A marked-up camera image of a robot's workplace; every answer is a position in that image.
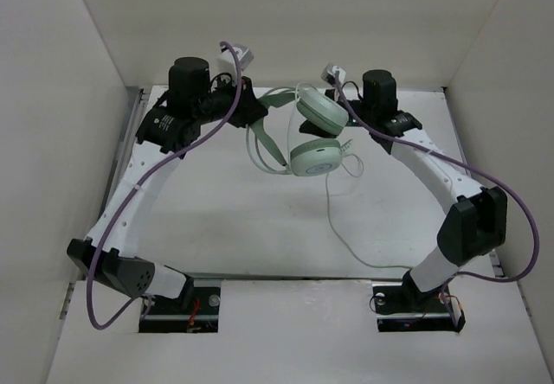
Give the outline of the mint green headphones with cable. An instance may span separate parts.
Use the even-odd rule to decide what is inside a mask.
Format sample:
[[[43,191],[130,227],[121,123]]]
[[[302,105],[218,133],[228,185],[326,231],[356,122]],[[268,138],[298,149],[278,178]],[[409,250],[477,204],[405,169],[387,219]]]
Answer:
[[[348,151],[351,141],[342,144],[337,140],[349,121],[346,110],[308,83],[273,87],[263,93],[259,101],[268,110],[293,104],[287,125],[287,142],[291,141],[295,114],[304,118],[299,132],[312,138],[293,148],[288,146],[287,151],[282,152],[279,145],[266,132],[265,120],[257,119],[253,124],[246,126],[245,134],[246,151],[253,165],[258,170],[275,176],[324,176],[327,222],[350,255],[358,263],[372,269],[408,270],[410,267],[406,265],[379,265],[360,258],[333,224],[329,175],[339,168],[355,179],[364,174],[363,160]]]

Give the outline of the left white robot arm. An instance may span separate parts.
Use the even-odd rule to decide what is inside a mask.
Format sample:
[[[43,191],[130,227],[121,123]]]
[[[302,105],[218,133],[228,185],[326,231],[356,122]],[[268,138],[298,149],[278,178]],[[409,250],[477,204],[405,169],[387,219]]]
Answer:
[[[220,73],[198,57],[174,61],[167,89],[146,111],[126,170],[105,210],[82,240],[73,239],[68,257],[87,277],[130,299],[161,297],[174,311],[193,304],[192,278],[142,259],[139,237],[162,188],[185,155],[199,146],[204,125],[244,127],[265,116],[244,70],[253,59],[248,48],[219,54]]]

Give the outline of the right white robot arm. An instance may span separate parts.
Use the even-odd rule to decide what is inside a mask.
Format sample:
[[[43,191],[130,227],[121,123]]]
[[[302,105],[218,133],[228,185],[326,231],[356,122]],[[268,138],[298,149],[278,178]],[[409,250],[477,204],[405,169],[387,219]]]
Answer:
[[[403,276],[401,299],[421,309],[460,269],[506,241],[507,193],[496,182],[486,188],[461,173],[462,163],[436,149],[421,122],[398,107],[396,80],[387,70],[363,75],[363,94],[345,97],[338,75],[327,76],[338,97],[311,88],[297,92],[295,104],[305,117],[301,132],[324,144],[322,164],[307,167],[306,176],[329,172],[329,160],[338,155],[337,136],[354,121],[374,141],[405,165],[440,204],[445,220],[436,235],[435,248]]]

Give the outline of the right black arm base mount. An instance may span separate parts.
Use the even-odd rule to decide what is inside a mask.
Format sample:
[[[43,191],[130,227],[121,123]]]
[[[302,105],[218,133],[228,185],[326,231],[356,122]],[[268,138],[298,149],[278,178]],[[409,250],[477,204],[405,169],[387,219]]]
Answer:
[[[410,302],[397,282],[371,287],[370,309],[381,333],[446,331],[459,334],[466,326],[461,301],[448,288],[432,291],[420,302]]]

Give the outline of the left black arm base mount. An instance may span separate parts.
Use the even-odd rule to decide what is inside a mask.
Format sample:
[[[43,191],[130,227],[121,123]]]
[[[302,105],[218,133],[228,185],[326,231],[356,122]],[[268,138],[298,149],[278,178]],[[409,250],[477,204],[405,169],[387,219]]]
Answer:
[[[142,334],[215,334],[219,327],[222,280],[196,278],[188,303],[182,307],[168,298],[154,298],[146,315],[142,304],[138,332]]]

